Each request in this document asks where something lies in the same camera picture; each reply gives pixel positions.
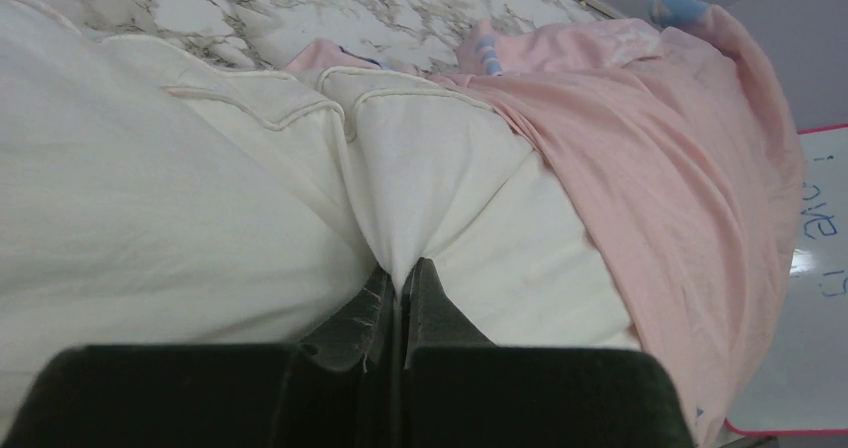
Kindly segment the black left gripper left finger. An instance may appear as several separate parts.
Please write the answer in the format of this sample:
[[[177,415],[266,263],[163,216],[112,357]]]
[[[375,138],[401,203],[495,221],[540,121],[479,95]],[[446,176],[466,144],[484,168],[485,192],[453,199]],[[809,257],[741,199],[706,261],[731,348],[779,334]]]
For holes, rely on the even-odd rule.
[[[297,342],[93,345],[36,377],[7,447],[385,447],[394,289],[381,269]]]

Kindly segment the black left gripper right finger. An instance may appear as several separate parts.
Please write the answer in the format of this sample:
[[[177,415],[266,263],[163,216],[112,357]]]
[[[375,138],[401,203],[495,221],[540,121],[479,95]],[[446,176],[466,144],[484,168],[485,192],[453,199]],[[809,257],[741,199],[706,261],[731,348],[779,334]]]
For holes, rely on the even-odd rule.
[[[690,447],[673,383],[652,356],[505,347],[449,300],[422,258],[403,291],[406,447]]]

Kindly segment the white pillow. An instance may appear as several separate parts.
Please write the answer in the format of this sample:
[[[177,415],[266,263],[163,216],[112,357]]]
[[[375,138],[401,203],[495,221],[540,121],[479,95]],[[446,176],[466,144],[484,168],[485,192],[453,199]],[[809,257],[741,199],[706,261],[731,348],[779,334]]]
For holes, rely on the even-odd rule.
[[[1,421],[57,352],[270,342],[422,256],[497,342],[638,349],[554,175],[491,109],[338,100],[1,0]]]

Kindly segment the Elsa print pink-lined pillowcase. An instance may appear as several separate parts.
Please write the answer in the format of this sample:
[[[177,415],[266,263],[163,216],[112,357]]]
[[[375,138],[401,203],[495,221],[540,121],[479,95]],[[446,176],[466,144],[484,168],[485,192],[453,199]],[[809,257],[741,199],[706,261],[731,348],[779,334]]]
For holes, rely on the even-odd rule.
[[[768,57],[723,8],[488,20],[454,73],[386,70],[317,39],[288,70],[339,103],[359,227],[396,282],[431,259],[504,345],[655,357],[700,447],[762,362],[806,164]]]

